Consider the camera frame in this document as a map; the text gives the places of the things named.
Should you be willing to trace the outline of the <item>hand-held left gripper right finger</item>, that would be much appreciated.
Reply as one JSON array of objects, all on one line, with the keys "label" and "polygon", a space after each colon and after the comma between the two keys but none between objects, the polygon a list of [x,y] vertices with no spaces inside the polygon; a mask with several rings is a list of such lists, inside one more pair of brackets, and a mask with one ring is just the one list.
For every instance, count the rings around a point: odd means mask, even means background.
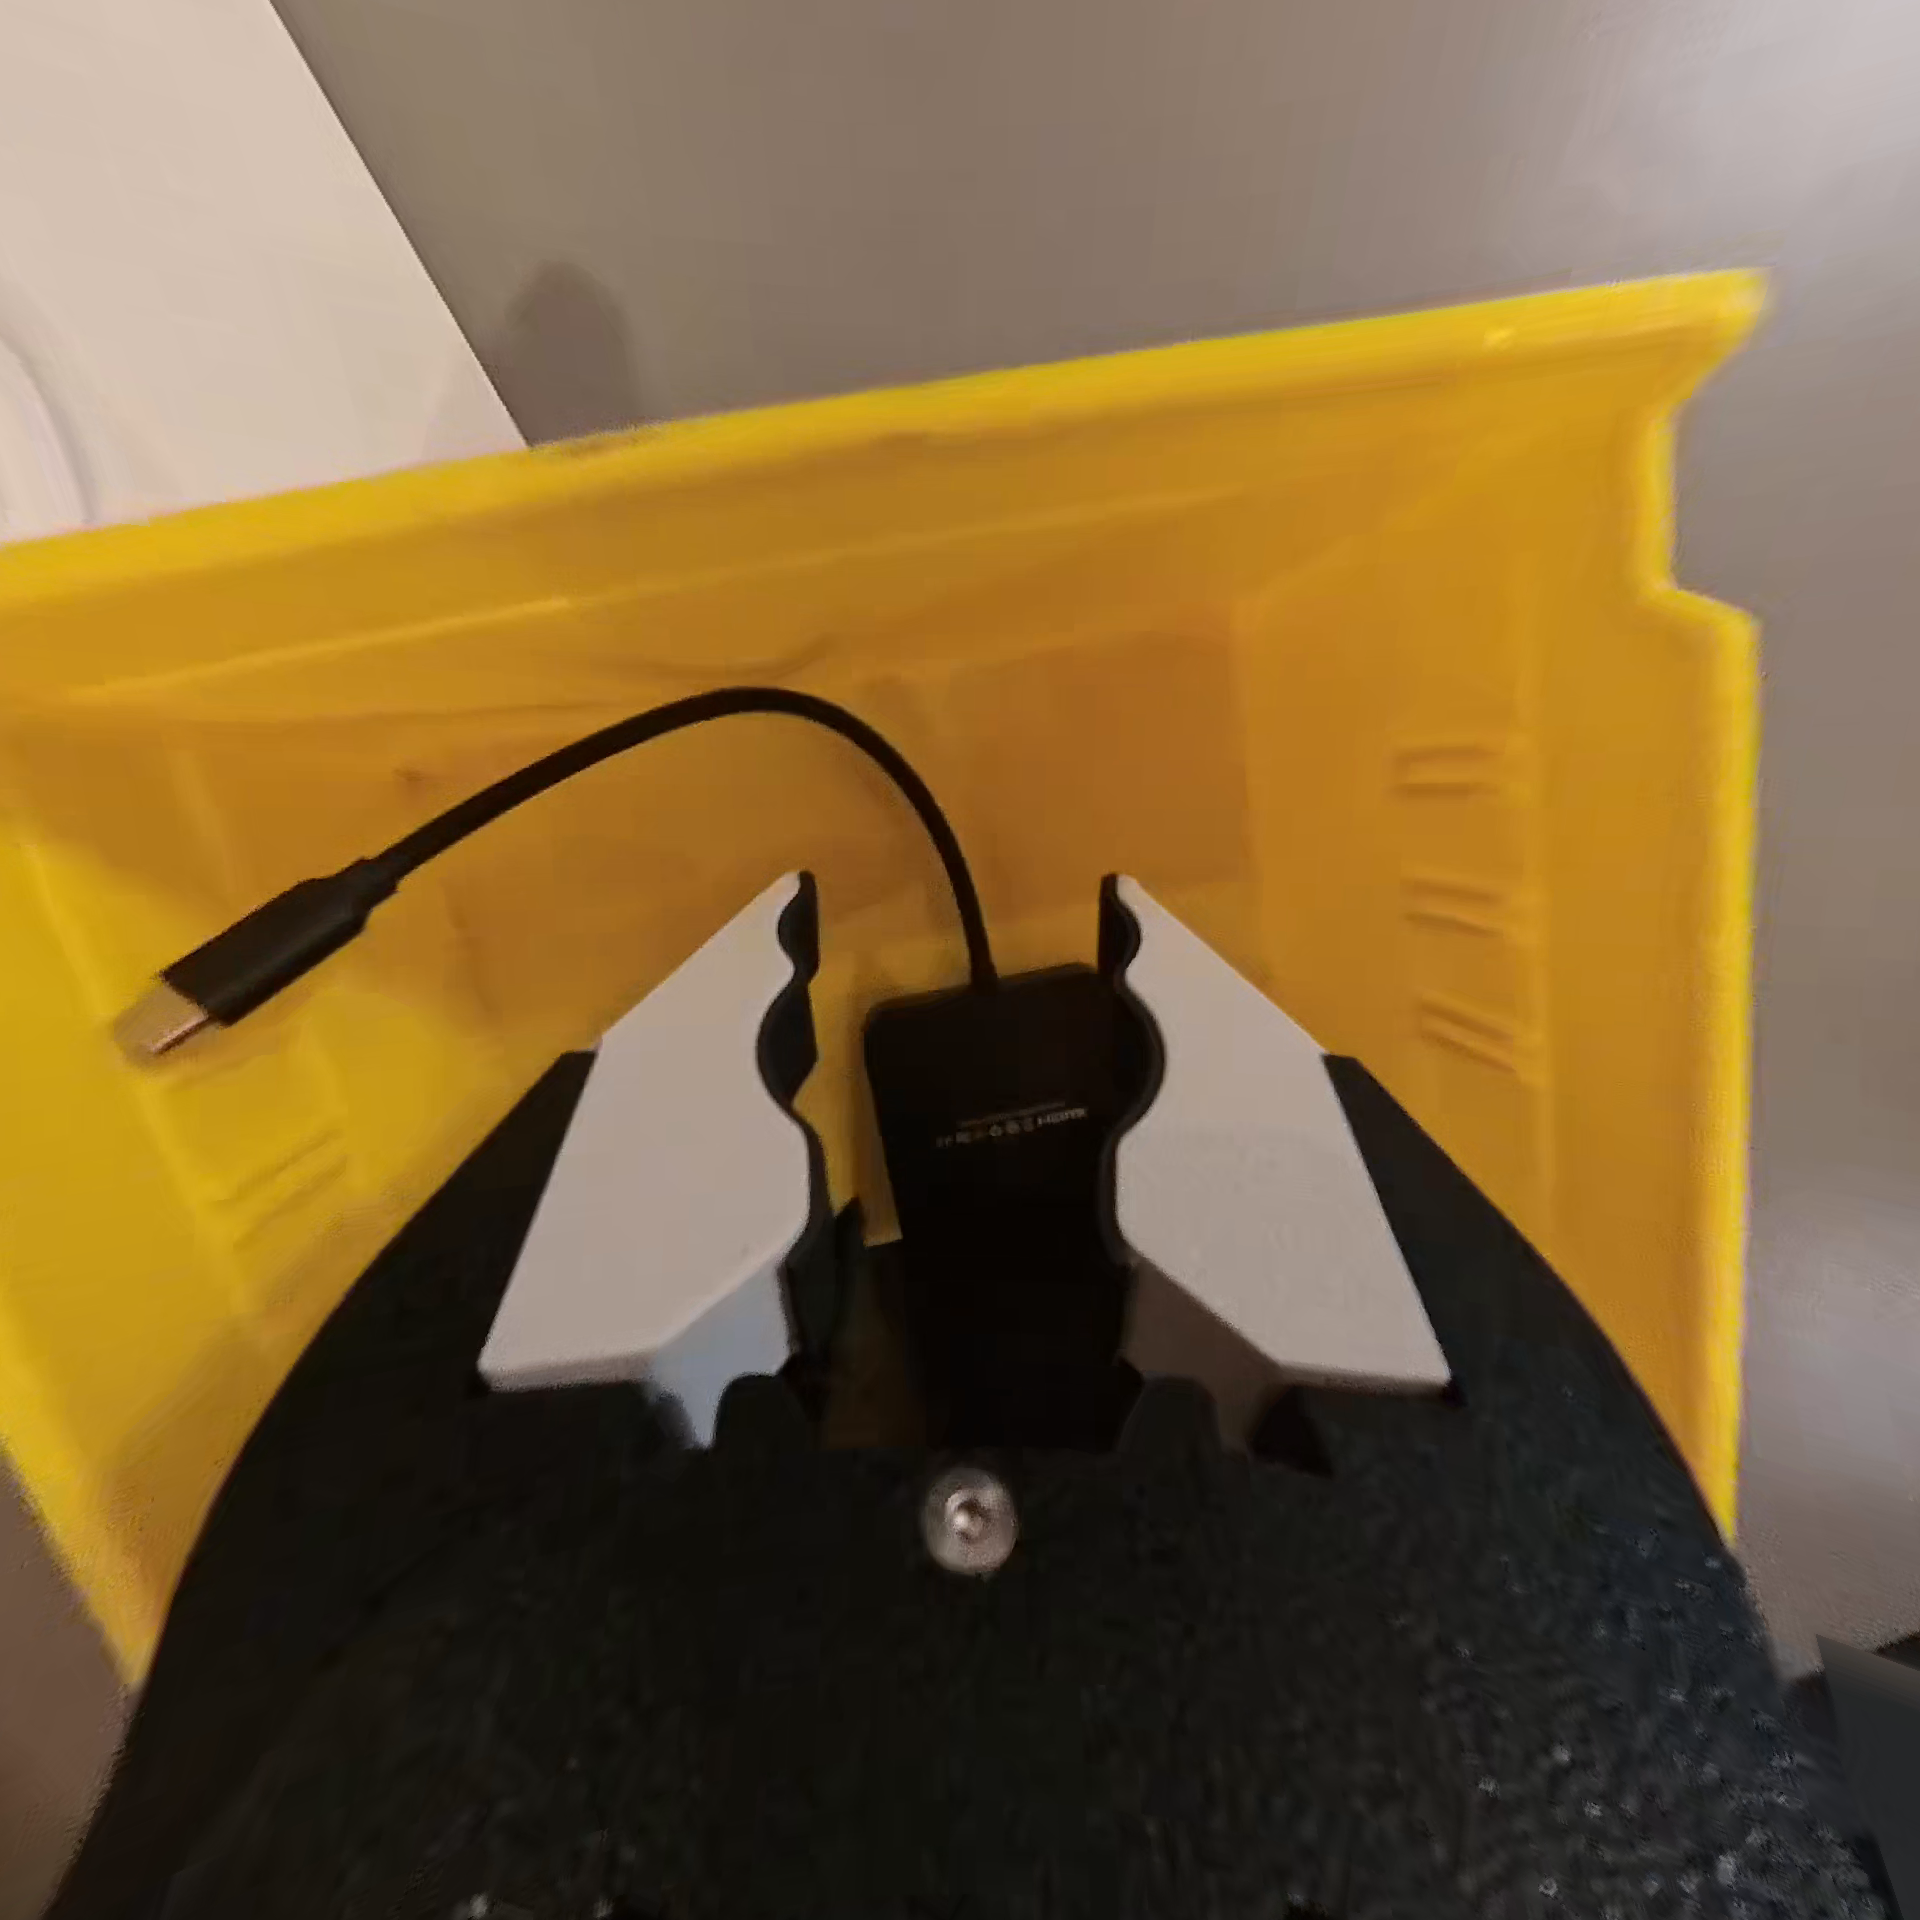
[{"label": "hand-held left gripper right finger", "polygon": [[1135,1271],[1121,1353],[1260,1426],[1291,1386],[1442,1396],[1449,1360],[1327,1052],[1196,929],[1112,876],[1099,967],[1144,1029],[1144,1106],[1112,1148]]}]

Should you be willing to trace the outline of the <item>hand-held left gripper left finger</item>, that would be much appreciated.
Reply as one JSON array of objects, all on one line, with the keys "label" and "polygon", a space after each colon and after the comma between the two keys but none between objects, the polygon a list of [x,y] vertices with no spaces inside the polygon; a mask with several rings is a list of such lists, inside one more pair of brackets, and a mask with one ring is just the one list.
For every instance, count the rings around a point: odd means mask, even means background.
[{"label": "hand-held left gripper left finger", "polygon": [[781,876],[597,1042],[479,1354],[499,1393],[636,1385],[711,1445],[741,1377],[801,1354],[791,1277],[831,1240],[821,905]]}]

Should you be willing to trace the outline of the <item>black hdmi adapter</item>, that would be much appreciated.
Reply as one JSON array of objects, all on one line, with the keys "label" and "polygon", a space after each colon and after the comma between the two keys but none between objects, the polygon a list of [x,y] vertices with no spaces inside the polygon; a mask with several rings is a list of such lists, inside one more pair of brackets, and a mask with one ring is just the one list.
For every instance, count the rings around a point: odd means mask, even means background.
[{"label": "black hdmi adapter", "polygon": [[[1146,1037],[1101,967],[1002,973],[965,852],[920,773],[848,709],[788,688],[717,688],[621,718],[491,782],[385,850],[299,879],[155,973],[115,1037],[153,1062],[264,1010],[363,935],[429,862],[567,778],[732,718],[803,722],[876,766],[924,828],[962,932],[967,978],[887,999],[861,1068],[904,1237],[904,1367],[920,1429],[949,1449],[1107,1449],[1138,1391],[1122,1360],[1135,1280],[1113,1229],[1113,1141],[1144,1106]],[[811,1422],[852,1396],[840,1358],[864,1226],[791,1276]]]}]

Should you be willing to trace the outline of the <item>large yellow plastic bin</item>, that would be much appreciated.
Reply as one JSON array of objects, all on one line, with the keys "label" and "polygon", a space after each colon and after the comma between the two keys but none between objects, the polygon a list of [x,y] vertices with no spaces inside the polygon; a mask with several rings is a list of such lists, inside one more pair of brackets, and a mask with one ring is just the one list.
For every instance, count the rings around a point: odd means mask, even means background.
[{"label": "large yellow plastic bin", "polygon": [[711,727],[450,852],[229,1037],[160,967],[565,740],[831,697],[944,804],[1009,968],[1124,872],[1367,1062],[1738,1519],[1760,640],[1673,581],[1673,437],[1757,272],[957,376],[4,548],[4,1453],[137,1686],[348,1287],[567,1049],[816,872],[805,1113],[965,970],[927,839]]}]

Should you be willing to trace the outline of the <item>white board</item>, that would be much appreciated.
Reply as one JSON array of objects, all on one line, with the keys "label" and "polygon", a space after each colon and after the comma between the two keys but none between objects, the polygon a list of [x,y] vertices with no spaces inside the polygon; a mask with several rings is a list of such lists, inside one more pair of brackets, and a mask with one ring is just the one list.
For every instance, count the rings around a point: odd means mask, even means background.
[{"label": "white board", "polygon": [[269,5],[3,5],[3,540],[517,447]]}]

